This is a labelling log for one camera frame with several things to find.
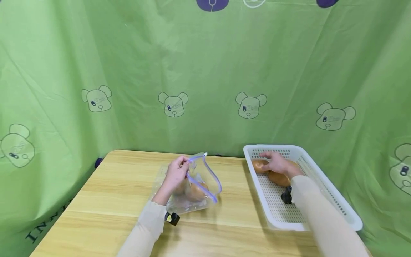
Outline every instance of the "beige sleeve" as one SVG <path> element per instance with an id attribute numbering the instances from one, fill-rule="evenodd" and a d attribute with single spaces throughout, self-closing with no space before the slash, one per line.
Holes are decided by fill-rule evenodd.
<path id="1" fill-rule="evenodd" d="M 357 233 L 306 176 L 291 179 L 293 203 L 304 215 L 324 257 L 368 257 Z"/>
<path id="2" fill-rule="evenodd" d="M 149 201 L 117 257 L 150 257 L 154 243 L 163 232 L 166 207 Z"/>

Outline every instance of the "purple circle print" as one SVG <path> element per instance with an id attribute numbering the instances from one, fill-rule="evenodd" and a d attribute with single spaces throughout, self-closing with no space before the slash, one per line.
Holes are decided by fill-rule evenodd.
<path id="1" fill-rule="evenodd" d="M 197 0 L 197 5 L 206 12 L 218 12 L 229 4 L 229 0 Z"/>
<path id="2" fill-rule="evenodd" d="M 329 8 L 335 5 L 337 2 L 338 0 L 317 0 L 317 4 L 321 8 Z"/>

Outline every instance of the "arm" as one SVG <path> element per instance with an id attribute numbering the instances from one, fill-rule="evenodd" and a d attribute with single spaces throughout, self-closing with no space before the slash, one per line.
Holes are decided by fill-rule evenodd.
<path id="1" fill-rule="evenodd" d="M 117 257 L 149 257 L 164 227 L 166 207 L 149 201 Z"/>
<path id="2" fill-rule="evenodd" d="M 120 248 L 117 257 L 150 256 L 154 243 L 163 233 L 167 213 L 165 205 L 173 191 L 184 180 L 188 167 L 189 163 L 184 156 L 180 156 L 169 165 L 163 184 L 152 201 L 145 205 L 137 224 Z"/>
<path id="3" fill-rule="evenodd" d="M 310 226 L 325 257 L 368 257 L 363 242 L 342 215 L 306 176 L 291 179 L 294 204 Z"/>

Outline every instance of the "purple zipper seal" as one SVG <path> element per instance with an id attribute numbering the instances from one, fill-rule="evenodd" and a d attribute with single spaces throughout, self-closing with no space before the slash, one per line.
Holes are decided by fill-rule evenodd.
<path id="1" fill-rule="evenodd" d="M 205 161 L 205 160 L 206 160 L 206 156 L 207 156 L 207 153 L 204 153 L 203 155 L 199 155 L 199 156 L 193 156 L 193 157 L 189 158 L 188 161 L 189 161 L 190 163 L 192 163 L 192 162 L 194 162 L 194 161 L 197 160 L 197 159 L 200 159 L 200 158 L 203 159 L 203 162 L 204 162 L 204 164 L 205 164 L 205 167 L 208 169 L 208 171 L 210 172 L 211 176 L 215 179 L 215 182 L 216 182 L 217 185 L 218 185 L 218 193 L 217 193 L 217 194 L 219 194 L 219 193 L 221 193 L 221 191 L 222 191 L 222 186 L 221 186 L 220 180 L 218 179 L 218 177 L 215 175 L 215 173 L 211 170 L 210 166 L 208 166 L 207 162 Z M 189 181 L 190 183 L 196 184 L 196 185 L 201 189 L 201 191 L 202 191 L 205 195 L 207 195 L 209 198 L 211 198 L 211 200 L 212 200 L 214 203 L 217 203 L 217 197 L 216 197 L 217 194 L 214 195 L 213 193 L 211 193 L 210 191 L 208 191 L 205 187 L 203 187 L 203 186 L 201 185 L 201 183 L 198 183 L 194 178 L 192 178 L 192 177 L 188 174 L 188 172 L 187 172 L 187 179 L 188 179 L 188 181 Z"/>

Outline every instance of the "right hand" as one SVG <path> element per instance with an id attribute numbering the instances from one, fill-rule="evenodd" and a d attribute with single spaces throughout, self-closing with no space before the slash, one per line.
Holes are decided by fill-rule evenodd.
<path id="1" fill-rule="evenodd" d="M 301 170 L 288 162 L 281 154 L 277 152 L 264 152 L 260 153 L 260 157 L 271 159 L 270 163 L 262 166 L 263 171 L 272 170 L 277 173 L 286 175 L 289 179 L 292 179 L 295 176 L 303 175 Z"/>

